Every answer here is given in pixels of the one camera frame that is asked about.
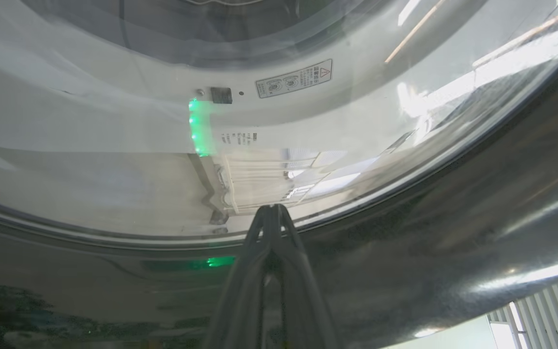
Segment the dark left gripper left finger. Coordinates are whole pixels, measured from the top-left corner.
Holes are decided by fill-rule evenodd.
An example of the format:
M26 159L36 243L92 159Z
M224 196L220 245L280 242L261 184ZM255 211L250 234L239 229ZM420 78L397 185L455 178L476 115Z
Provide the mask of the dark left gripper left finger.
M273 207L260 207L230 269L202 349L262 349L264 280L275 232Z

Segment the black-rimmed glass washer door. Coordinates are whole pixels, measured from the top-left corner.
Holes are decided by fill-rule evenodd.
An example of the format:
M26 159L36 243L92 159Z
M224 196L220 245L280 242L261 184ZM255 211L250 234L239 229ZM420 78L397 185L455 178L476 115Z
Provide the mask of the black-rimmed glass washer door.
M558 33L554 28L534 42ZM550 62L452 111L462 137L325 216L256 208L238 231L116 234L0 206L0 349L202 349L255 214L276 232L263 347L284 349L276 206L287 208L342 349L410 342L558 282L558 41Z

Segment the grey warning sticker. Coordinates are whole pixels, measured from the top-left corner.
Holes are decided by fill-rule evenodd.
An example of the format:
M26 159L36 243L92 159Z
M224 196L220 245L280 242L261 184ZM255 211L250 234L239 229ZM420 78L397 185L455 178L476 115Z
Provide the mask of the grey warning sticker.
M255 82L258 97L269 98L310 88L332 80L333 60Z

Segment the white front-load washing machine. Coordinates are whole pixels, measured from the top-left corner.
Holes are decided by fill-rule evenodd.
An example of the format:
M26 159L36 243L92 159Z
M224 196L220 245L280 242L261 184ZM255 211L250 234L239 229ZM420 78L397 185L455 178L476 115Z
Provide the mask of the white front-load washing machine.
M238 231L257 207L325 216L462 137L452 111L556 58L558 0L390 0L315 52L210 69L146 57L0 0L0 206L126 235ZM332 80L255 82L333 60Z

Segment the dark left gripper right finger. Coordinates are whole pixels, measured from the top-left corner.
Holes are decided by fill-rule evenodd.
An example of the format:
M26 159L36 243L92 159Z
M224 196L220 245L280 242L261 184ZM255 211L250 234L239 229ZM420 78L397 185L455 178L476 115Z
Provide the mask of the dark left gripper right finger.
M284 349L342 349L342 340L317 283L304 244L286 207L277 205L279 228L286 237L275 240L280 260Z

